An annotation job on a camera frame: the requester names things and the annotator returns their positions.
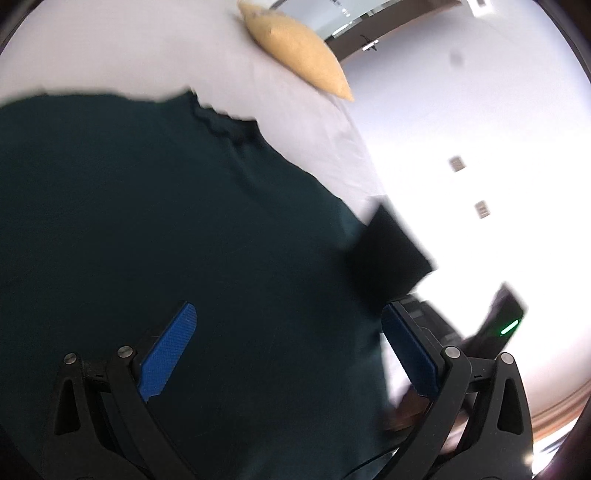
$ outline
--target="white bedsheet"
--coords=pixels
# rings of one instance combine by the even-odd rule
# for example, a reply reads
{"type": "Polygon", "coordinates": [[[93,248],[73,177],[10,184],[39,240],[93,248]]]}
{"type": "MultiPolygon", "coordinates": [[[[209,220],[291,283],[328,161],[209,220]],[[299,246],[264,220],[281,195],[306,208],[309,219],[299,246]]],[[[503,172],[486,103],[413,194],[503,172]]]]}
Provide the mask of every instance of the white bedsheet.
{"type": "Polygon", "coordinates": [[[202,103],[255,118],[265,139],[362,220],[383,194],[342,101],[265,54],[234,0],[44,0],[0,56],[0,102],[48,92],[202,103]]]}

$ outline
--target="black cloth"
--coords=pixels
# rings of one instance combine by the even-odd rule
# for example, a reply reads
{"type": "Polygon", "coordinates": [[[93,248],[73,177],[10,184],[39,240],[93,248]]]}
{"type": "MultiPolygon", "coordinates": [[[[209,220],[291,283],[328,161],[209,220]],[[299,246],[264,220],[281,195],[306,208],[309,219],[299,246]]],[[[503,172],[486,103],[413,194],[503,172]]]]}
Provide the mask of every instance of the black cloth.
{"type": "Polygon", "coordinates": [[[339,479],[385,446],[379,318],[343,259],[361,227],[192,93],[4,106],[0,423],[38,469],[64,355],[106,359],[187,300],[196,333],[148,407],[196,472],[339,479]]]}
{"type": "Polygon", "coordinates": [[[357,292],[374,314],[433,270],[384,205],[345,256],[357,292]]]}

